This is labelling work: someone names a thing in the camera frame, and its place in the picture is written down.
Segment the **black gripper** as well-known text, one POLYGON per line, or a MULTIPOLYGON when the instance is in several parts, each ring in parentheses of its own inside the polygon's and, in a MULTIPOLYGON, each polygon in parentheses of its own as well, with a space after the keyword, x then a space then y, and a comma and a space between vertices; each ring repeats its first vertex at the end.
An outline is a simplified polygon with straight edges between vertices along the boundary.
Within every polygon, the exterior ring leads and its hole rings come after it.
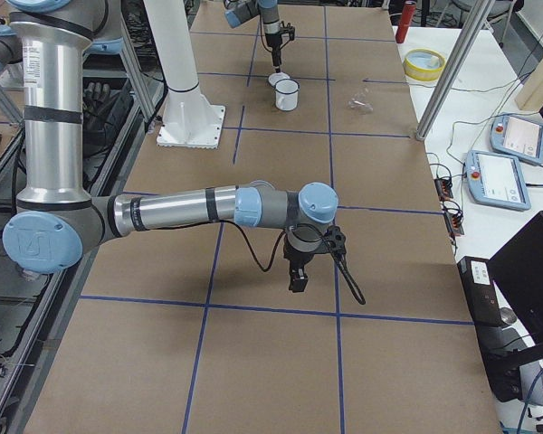
POLYGON ((265 43, 271 51, 272 65, 275 72, 281 72, 281 24, 279 21, 263 23, 265 43))
POLYGON ((283 257, 289 262, 290 284, 289 291, 302 293, 308 284, 308 275, 305 266, 312 261, 318 252, 319 246, 313 250, 302 251, 294 248, 288 241, 283 245, 283 257))

